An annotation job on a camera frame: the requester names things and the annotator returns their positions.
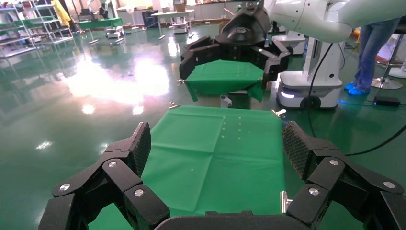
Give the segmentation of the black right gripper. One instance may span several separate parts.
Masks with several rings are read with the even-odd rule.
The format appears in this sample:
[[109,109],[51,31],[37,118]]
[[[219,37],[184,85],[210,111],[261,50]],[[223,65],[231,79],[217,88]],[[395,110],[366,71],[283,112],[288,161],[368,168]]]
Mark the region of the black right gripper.
[[290,50],[273,40],[263,47],[270,28],[270,19],[263,5],[242,8],[223,27],[220,35],[204,36],[184,46],[179,64],[180,78],[186,80],[195,67],[217,60],[250,61],[263,70],[262,89],[276,81],[288,68]]

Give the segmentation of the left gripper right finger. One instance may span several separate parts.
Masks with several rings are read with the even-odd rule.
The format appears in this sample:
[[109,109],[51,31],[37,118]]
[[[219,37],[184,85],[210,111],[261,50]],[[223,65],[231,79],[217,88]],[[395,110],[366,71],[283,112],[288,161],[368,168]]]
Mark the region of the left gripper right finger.
[[332,202],[341,204],[366,230],[403,230],[403,186],[356,164],[331,141],[306,134],[295,121],[282,132],[284,153],[304,185],[286,214],[314,230]]

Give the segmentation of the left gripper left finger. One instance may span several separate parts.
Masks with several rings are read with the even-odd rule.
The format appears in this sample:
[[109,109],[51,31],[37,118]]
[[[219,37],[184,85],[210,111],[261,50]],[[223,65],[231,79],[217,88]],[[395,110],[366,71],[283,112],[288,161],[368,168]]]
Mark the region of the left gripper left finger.
[[170,210],[141,179],[150,151],[150,127],[141,122],[131,137],[111,143],[93,165],[55,186],[38,228],[86,230],[114,204],[133,229],[155,229]]

